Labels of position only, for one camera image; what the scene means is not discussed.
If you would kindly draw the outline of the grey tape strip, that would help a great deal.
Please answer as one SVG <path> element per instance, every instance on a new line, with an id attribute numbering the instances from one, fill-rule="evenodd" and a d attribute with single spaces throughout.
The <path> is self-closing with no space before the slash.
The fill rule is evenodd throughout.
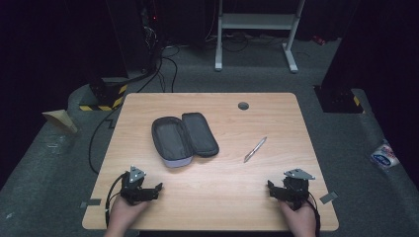
<path id="1" fill-rule="evenodd" d="M 102 200 L 100 198 L 90 198 L 88 200 L 82 201 L 79 205 L 79 208 L 87 208 L 91 205 L 100 205 Z"/>
<path id="2" fill-rule="evenodd" d="M 331 192 L 323 197 L 320 198 L 320 201 L 325 204 L 329 201 L 332 201 L 338 197 L 338 194 L 336 192 Z"/>

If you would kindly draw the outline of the dark grey pencil case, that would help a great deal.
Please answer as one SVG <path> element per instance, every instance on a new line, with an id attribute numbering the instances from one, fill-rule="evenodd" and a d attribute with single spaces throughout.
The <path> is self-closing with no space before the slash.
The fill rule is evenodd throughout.
<path id="1" fill-rule="evenodd" d="M 151 134 L 158 154 L 169 168 L 187 166 L 196 155 L 208 158 L 219 152 L 218 143 L 201 113 L 158 118 L 152 123 Z"/>

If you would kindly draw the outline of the dark equipment rack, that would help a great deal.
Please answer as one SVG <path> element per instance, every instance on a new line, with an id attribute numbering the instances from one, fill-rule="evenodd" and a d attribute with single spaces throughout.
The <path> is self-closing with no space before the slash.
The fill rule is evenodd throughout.
<path id="1" fill-rule="evenodd" d="M 152 72 L 160 48 L 152 0 L 106 0 L 129 78 Z"/>

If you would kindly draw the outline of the person's right hand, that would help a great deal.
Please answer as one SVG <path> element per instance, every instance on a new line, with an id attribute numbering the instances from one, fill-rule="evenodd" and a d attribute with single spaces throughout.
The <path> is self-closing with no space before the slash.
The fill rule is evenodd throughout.
<path id="1" fill-rule="evenodd" d="M 316 237 L 315 212 L 308 201 L 292 210 L 287 202 L 280 200 L 279 207 L 293 237 Z"/>

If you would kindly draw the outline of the tan cardboard piece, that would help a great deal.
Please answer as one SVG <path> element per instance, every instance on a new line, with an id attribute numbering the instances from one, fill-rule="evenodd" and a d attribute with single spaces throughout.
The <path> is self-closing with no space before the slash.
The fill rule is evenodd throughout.
<path id="1" fill-rule="evenodd" d="M 47 121 L 64 132 L 72 134 L 78 132 L 78 127 L 66 110 L 43 112 L 42 115 L 46 118 Z"/>

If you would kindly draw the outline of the black yellow striped stand base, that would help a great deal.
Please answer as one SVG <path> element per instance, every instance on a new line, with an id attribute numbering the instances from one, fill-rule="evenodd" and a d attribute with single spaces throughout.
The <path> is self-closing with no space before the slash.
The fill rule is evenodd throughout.
<path id="1" fill-rule="evenodd" d="M 79 102 L 81 111 L 112 111 L 121 103 L 127 84 L 107 84 L 102 79 L 90 83 Z"/>

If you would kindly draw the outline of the white blue printed packet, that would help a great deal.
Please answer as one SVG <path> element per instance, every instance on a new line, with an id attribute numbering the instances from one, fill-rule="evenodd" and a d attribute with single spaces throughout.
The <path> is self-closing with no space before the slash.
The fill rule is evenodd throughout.
<path id="1" fill-rule="evenodd" d="M 399 164 L 398 158 L 386 139 L 384 139 L 380 146 L 371 154 L 370 159 L 383 170 L 387 170 Z"/>

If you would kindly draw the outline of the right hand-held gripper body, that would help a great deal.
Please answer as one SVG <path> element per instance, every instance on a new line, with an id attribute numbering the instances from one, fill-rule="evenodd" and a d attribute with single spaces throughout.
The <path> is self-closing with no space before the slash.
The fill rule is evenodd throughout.
<path id="1" fill-rule="evenodd" d="M 282 188 L 277 187 L 270 190 L 270 196 L 282 201 L 291 202 L 293 204 L 293 209 L 297 210 L 306 200 L 308 200 L 309 180 L 314 180 L 315 177 L 300 168 L 285 171 L 284 175 L 284 186 Z"/>

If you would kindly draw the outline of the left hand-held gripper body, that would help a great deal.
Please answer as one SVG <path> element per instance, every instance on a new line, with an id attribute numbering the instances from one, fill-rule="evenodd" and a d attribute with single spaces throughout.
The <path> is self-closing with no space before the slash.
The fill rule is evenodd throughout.
<path id="1" fill-rule="evenodd" d="M 142 187 L 144 178 L 145 173 L 135 166 L 131 166 L 124 174 L 120 194 L 130 205 L 157 199 L 157 188 L 144 189 Z"/>

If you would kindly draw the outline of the silver pen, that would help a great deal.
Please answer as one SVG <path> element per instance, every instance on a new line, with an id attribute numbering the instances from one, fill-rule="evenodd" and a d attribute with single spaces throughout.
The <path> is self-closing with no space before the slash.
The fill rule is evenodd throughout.
<path id="1" fill-rule="evenodd" d="M 262 147 L 262 145 L 266 142 L 267 140 L 267 136 L 263 137 L 258 144 L 249 152 L 245 155 L 244 159 L 243 159 L 243 163 L 247 163 L 252 157 L 253 155 Z"/>

